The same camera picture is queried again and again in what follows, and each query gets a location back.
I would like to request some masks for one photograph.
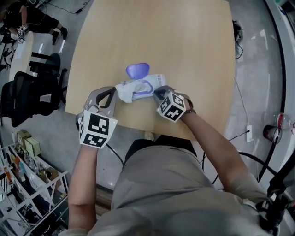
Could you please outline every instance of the black chair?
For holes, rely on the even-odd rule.
[[[63,77],[67,69],[59,74],[43,73],[34,77],[24,72],[16,73],[14,81],[6,83],[2,88],[0,113],[1,117],[10,117],[12,126],[17,127],[33,115],[50,115],[59,107],[60,100],[65,104],[62,88]],[[51,94],[50,102],[40,101],[43,95]]]

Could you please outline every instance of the gray floor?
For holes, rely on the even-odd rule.
[[[51,3],[75,12],[83,5],[83,2],[83,0],[53,0]],[[271,114],[279,111],[281,100],[282,69],[277,36],[263,0],[230,0],[229,2],[233,19],[238,20],[244,28],[244,39],[241,42],[244,54],[236,61],[236,79],[244,99],[249,123],[253,126],[254,138],[253,142],[247,143],[246,135],[243,135],[232,142],[238,150],[256,154],[264,160],[271,143],[263,138],[262,130],[270,122]],[[87,5],[79,15],[69,14],[50,5],[47,6],[47,13],[69,28],[69,38],[60,53],[62,68],[65,67],[68,70],[71,68],[75,45],[90,5]],[[42,43],[41,53],[51,54],[60,51],[62,40],[60,39],[57,45],[52,46],[50,35],[37,34],[33,51],[38,52]],[[9,71],[1,72],[1,85],[8,81],[8,75]],[[75,116],[65,113],[63,105],[50,116],[36,115],[16,129],[11,127],[9,118],[3,118],[2,123],[0,131],[4,145],[12,142],[12,130],[27,129],[40,142],[41,153],[46,161],[60,171],[68,170],[69,173],[72,173],[79,150],[78,131],[75,126]],[[246,125],[245,111],[235,84],[232,109],[225,136],[230,139],[243,133],[246,131]],[[124,158],[131,143],[143,136],[143,131],[117,126],[109,144]],[[194,143],[194,146],[198,158],[201,159],[201,148],[197,143]],[[256,176],[256,163],[248,159],[244,160],[250,171]],[[98,184],[113,189],[120,170],[119,160],[108,148],[99,151]],[[208,160],[205,161],[205,173],[211,180],[216,176],[216,171]],[[221,183],[218,180],[216,187],[220,186]]]

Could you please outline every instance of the desk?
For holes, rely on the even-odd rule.
[[[9,81],[14,80],[17,72],[22,71],[28,73],[29,63],[34,44],[34,33],[29,31],[26,35],[25,42],[23,43],[23,50],[20,58],[16,59],[16,53],[13,56],[11,68],[9,72]]]
[[[196,112],[223,133],[230,112],[235,44],[223,0],[95,0],[71,65],[66,109],[82,111],[91,91],[128,80],[125,68],[146,62],[150,74],[188,94]],[[182,123],[156,112],[153,98],[118,101],[118,124],[193,140]]]

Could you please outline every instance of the power outlet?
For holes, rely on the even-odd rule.
[[[249,130],[249,132],[247,133],[247,142],[251,142],[253,140],[253,138],[252,138],[252,125],[248,125],[247,130]]]

